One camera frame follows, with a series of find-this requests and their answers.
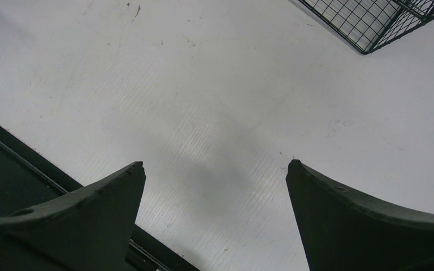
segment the metal grid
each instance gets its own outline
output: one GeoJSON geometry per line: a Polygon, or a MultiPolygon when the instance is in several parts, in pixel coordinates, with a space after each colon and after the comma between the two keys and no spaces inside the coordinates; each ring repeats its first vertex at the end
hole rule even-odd
{"type": "Polygon", "coordinates": [[[434,0],[299,0],[362,54],[434,19],[434,0]]]}

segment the wire mesh cage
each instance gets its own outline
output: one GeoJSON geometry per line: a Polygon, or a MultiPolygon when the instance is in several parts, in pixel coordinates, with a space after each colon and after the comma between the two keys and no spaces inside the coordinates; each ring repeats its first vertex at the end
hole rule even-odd
{"type": "Polygon", "coordinates": [[[362,54],[434,20],[434,0],[299,0],[362,54]]]}

